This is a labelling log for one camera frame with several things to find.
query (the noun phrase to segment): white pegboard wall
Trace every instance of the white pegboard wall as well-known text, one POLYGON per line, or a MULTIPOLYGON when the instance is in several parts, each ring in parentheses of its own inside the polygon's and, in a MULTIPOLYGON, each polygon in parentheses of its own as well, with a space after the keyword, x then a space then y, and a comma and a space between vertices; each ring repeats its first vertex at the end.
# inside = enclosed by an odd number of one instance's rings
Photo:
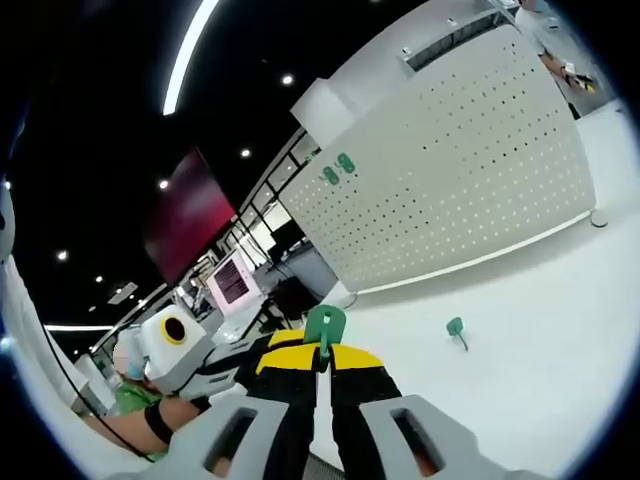
POLYGON ((281 200, 351 291, 495 256, 595 207, 571 112, 511 26, 420 71, 281 200), (336 167, 341 153, 353 173, 336 167))

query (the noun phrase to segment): glass wall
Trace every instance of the glass wall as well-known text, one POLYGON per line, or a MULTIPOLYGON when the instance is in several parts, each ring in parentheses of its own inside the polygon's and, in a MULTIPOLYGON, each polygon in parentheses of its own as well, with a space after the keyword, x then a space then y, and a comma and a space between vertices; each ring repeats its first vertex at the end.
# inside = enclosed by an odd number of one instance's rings
POLYGON ((269 249, 275 246, 271 234, 291 220, 279 200, 280 192, 319 152, 310 135, 300 135, 245 202, 229 231, 217 243, 218 248, 229 253, 238 245, 251 271, 268 262, 269 249))

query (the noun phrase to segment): black ceiling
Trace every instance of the black ceiling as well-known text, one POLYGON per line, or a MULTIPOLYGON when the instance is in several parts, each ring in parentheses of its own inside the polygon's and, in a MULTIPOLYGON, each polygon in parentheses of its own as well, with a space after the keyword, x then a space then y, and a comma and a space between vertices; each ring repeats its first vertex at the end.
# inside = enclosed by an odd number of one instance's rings
MULTIPOLYGON (((299 127, 289 109, 310 83, 423 2, 221 0, 168 118, 164 94, 200 0, 19 3, 5 17, 13 88, 0 145, 4 161, 26 115, 7 165, 18 268, 47 323, 113 324, 133 306, 107 305, 116 284, 146 295, 162 283, 141 235, 158 180, 196 145, 239 207, 299 127)), ((87 337, 66 335, 86 349, 87 337)))

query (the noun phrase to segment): red screen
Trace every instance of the red screen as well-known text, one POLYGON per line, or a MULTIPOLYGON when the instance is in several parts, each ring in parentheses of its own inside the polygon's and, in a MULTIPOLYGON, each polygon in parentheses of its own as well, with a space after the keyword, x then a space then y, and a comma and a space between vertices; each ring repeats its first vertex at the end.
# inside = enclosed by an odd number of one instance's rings
POLYGON ((168 284, 193 265, 235 215, 197 149, 180 162, 145 231, 145 249, 168 284))

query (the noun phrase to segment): green clip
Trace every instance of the green clip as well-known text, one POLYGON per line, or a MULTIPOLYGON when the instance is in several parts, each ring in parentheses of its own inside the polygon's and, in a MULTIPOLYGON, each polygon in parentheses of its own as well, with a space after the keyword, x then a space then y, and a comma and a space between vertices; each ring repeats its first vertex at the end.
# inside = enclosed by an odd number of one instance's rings
POLYGON ((309 311, 307 327, 304 330, 304 343, 320 342, 320 371, 325 372, 329 365, 329 346, 342 341, 347 316, 332 305, 318 305, 309 311))
POLYGON ((338 168, 342 167, 342 169, 346 173, 353 173, 356 171, 355 163, 353 163, 349 155, 347 155, 346 153, 341 153, 340 155, 338 155, 338 163, 336 163, 336 166, 338 168))
POLYGON ((449 335, 452 337, 458 337, 464 345, 464 351, 468 352, 469 346, 467 345, 467 342, 464 341, 464 338, 462 338, 463 329, 464 325, 462 324, 462 319, 460 317, 456 317, 447 323, 447 332, 449 332, 449 335))
POLYGON ((322 178, 323 180, 328 180, 331 185, 337 185, 338 183, 340 183, 340 178, 338 177, 336 172, 333 171, 333 168, 324 167, 322 169, 322 173, 324 173, 324 177, 320 178, 322 178))

